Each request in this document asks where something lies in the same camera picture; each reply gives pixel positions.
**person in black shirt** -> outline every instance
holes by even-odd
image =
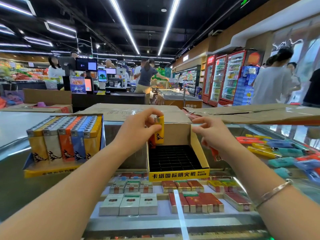
[[[320,69],[315,70],[310,78],[310,86],[303,99],[303,106],[320,108]]]

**black ceiling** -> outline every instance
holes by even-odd
[[[0,24],[10,28],[15,35],[0,32],[0,43],[30,44],[23,36],[51,41],[53,47],[30,44],[30,48],[0,47],[50,52],[70,51],[77,48],[76,39],[47,30],[44,21],[49,20],[77,30],[78,38],[92,38],[99,53],[137,55],[110,0],[29,0],[36,16],[28,16],[0,6]],[[156,56],[166,29],[174,0],[116,0],[132,32],[141,55]],[[163,57],[176,57],[184,49],[198,44],[210,31],[225,30],[269,0],[250,0],[241,8],[243,0],[180,0],[171,30],[168,34]],[[0,2],[30,12],[24,0],[0,0]],[[72,34],[67,30],[60,32]],[[80,50],[89,53],[86,45]]]

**silver bracelet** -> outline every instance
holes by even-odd
[[[270,200],[272,197],[274,197],[277,193],[279,193],[281,190],[283,190],[287,185],[292,185],[293,181],[289,178],[285,180],[286,182],[282,185],[279,185],[278,187],[274,188],[271,192],[267,192],[264,195],[261,196],[260,202],[256,204],[256,209],[258,209],[263,203]]]

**dark blue t-shirt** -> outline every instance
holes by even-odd
[[[151,77],[157,73],[158,71],[154,69],[152,66],[150,66],[148,71],[146,71],[144,67],[142,67],[138,84],[149,87],[151,82]]]

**empty lighter tray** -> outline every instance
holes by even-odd
[[[189,145],[164,145],[149,149],[150,172],[199,170],[201,164]]]

